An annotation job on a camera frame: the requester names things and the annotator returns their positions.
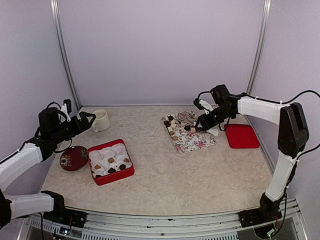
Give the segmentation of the metal serving tongs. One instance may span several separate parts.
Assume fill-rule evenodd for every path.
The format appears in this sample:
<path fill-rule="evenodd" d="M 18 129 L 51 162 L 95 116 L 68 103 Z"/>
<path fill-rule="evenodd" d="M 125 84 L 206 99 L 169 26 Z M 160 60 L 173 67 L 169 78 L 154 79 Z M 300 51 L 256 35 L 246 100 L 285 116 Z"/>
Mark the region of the metal serving tongs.
<path fill-rule="evenodd" d="M 183 111 L 177 114 L 177 120 L 182 124 L 194 125 L 197 121 L 198 115 L 193 111 Z"/>

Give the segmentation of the red box lid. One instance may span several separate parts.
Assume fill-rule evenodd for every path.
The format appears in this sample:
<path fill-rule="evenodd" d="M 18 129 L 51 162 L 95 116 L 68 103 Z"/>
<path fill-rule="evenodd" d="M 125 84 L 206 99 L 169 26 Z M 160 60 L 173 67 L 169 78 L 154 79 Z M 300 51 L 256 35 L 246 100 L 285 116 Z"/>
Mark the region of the red box lid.
<path fill-rule="evenodd" d="M 260 142 L 253 128 L 248 124 L 224 125 L 229 146 L 232 149 L 258 149 Z"/>

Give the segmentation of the caramel square chocolate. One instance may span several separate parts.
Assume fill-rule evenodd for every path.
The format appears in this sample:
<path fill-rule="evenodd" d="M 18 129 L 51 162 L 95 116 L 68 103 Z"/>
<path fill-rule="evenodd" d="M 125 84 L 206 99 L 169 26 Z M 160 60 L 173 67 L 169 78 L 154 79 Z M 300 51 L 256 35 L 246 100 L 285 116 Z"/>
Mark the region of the caramel square chocolate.
<path fill-rule="evenodd" d="M 113 163 L 115 160 L 113 159 L 113 158 L 109 158 L 108 159 L 108 162 L 111 164 L 111 163 Z"/>

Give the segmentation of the red chocolate box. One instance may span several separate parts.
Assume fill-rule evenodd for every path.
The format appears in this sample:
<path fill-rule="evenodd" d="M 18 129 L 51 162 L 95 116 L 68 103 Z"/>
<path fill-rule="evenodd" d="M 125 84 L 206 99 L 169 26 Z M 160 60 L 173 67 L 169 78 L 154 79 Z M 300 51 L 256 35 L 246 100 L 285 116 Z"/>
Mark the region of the red chocolate box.
<path fill-rule="evenodd" d="M 98 186 L 131 177 L 135 173 L 122 139 L 89 148 L 88 157 L 92 178 Z"/>

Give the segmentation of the dark square chocolate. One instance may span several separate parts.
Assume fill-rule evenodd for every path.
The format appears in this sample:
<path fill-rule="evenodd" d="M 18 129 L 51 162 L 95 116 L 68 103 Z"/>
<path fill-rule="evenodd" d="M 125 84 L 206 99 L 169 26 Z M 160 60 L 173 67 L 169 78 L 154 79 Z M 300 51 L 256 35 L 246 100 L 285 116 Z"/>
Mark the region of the dark square chocolate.
<path fill-rule="evenodd" d="M 110 168 L 107 172 L 108 172 L 109 174 L 111 174 L 111 173 L 114 173 L 115 170 L 114 170 L 113 168 Z"/>

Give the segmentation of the dark dome chocolate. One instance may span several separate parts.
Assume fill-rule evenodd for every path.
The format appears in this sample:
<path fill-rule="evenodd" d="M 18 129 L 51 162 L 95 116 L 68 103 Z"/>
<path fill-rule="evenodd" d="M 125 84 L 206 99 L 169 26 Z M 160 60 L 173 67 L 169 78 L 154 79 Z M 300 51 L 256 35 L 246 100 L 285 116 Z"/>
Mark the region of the dark dome chocolate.
<path fill-rule="evenodd" d="M 119 169 L 120 169 L 120 170 L 124 170 L 125 168 L 126 168 L 126 166 L 125 166 L 124 164 L 122 164 L 122 165 L 119 166 Z"/>

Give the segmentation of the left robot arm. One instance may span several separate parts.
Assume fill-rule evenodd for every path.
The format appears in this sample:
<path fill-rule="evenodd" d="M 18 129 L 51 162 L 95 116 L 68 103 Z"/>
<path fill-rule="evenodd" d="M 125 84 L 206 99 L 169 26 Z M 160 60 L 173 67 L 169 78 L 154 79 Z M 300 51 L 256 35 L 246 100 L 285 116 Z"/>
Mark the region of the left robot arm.
<path fill-rule="evenodd" d="M 47 107 L 39 115 L 39 127 L 31 139 L 0 162 L 0 225 L 4 227 L 11 220 L 37 213 L 46 213 L 63 223 L 70 218 L 62 195 L 43 191 L 27 195 L 6 195 L 7 187 L 27 170 L 47 160 L 64 141 L 90 129 L 96 115 L 80 112 L 71 117 L 70 110 Z"/>

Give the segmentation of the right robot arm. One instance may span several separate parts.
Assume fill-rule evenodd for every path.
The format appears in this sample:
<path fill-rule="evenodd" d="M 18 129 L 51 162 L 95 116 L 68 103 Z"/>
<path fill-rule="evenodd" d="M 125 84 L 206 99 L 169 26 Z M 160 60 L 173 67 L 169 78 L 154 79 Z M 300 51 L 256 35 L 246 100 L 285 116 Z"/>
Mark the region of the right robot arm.
<path fill-rule="evenodd" d="M 259 207 L 239 213 L 244 225 L 254 221 L 262 223 L 281 218 L 280 203 L 287 193 L 298 166 L 298 157 L 309 140 L 309 130 L 302 105 L 294 102 L 283 104 L 253 98 L 245 93 L 215 96 L 216 108 L 203 99 L 196 98 L 193 104 L 203 110 L 194 127 L 207 131 L 225 119 L 235 119 L 237 115 L 258 118 L 278 127 L 278 159 L 271 182 L 262 194 Z"/>

